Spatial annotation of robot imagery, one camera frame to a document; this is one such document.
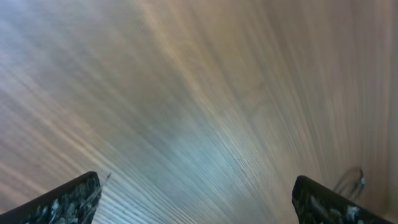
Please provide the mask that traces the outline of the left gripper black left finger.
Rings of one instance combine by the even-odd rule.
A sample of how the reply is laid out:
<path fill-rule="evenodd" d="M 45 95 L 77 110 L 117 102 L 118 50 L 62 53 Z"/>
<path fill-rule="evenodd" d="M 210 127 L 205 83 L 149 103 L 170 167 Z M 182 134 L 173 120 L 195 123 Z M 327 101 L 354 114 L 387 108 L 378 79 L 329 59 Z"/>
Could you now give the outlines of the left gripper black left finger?
<path fill-rule="evenodd" d="M 89 171 L 30 202 L 1 215 L 1 223 L 91 224 L 102 186 L 98 174 Z"/>

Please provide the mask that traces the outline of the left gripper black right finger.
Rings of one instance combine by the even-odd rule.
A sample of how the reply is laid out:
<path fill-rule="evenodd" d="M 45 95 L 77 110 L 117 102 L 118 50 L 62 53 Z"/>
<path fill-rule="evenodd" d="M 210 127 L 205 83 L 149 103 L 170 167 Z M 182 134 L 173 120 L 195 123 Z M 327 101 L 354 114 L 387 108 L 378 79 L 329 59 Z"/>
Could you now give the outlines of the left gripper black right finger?
<path fill-rule="evenodd" d="M 292 204 L 300 224 L 392 224 L 304 175 L 295 181 Z"/>

